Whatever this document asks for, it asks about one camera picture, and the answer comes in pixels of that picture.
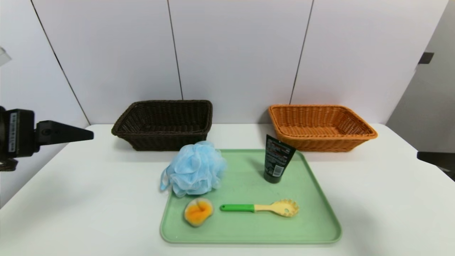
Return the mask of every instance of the orange sponge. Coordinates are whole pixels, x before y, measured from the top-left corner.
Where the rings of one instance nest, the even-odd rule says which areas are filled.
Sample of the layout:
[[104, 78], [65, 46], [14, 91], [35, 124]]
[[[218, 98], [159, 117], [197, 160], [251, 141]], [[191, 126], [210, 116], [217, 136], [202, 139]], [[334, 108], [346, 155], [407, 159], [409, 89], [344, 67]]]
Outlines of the orange sponge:
[[185, 208], [185, 219], [194, 227], [199, 227], [213, 214], [212, 203], [205, 198], [199, 197], [191, 201]]

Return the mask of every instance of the black bracket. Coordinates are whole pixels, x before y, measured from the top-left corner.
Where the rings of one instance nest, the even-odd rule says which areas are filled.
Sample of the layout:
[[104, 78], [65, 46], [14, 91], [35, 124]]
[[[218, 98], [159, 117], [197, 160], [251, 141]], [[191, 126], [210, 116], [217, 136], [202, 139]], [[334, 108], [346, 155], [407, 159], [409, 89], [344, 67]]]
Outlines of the black bracket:
[[455, 153], [417, 152], [417, 159], [455, 171]]
[[419, 64], [429, 64], [434, 55], [434, 52], [424, 52], [419, 60]]

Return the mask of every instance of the green handle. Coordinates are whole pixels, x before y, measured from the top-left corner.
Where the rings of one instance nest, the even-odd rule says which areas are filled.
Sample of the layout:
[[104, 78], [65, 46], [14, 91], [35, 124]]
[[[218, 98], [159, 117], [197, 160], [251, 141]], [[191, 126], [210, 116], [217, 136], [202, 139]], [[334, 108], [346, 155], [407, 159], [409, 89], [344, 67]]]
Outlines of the green handle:
[[254, 212], [254, 205], [222, 205], [222, 211], [251, 211]]

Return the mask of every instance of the dark brown wicker basket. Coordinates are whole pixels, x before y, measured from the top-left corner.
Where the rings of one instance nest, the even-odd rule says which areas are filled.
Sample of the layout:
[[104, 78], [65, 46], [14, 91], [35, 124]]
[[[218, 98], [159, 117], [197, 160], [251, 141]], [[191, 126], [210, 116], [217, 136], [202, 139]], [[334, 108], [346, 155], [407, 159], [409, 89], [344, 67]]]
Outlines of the dark brown wicker basket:
[[112, 134], [137, 151], [178, 151], [205, 140], [211, 126], [210, 101], [142, 101], [133, 103], [118, 118]]

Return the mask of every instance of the white table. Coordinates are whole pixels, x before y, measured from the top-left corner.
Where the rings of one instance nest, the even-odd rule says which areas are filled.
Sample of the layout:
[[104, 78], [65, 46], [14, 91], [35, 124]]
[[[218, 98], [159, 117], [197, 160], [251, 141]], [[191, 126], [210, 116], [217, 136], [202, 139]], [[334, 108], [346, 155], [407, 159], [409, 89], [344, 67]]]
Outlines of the white table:
[[[1, 256], [455, 255], [455, 183], [384, 125], [349, 153], [304, 153], [343, 228], [331, 245], [174, 245], [159, 233], [162, 170], [175, 152], [136, 152], [92, 125], [0, 210]], [[271, 125], [214, 124], [217, 148], [264, 148]]]

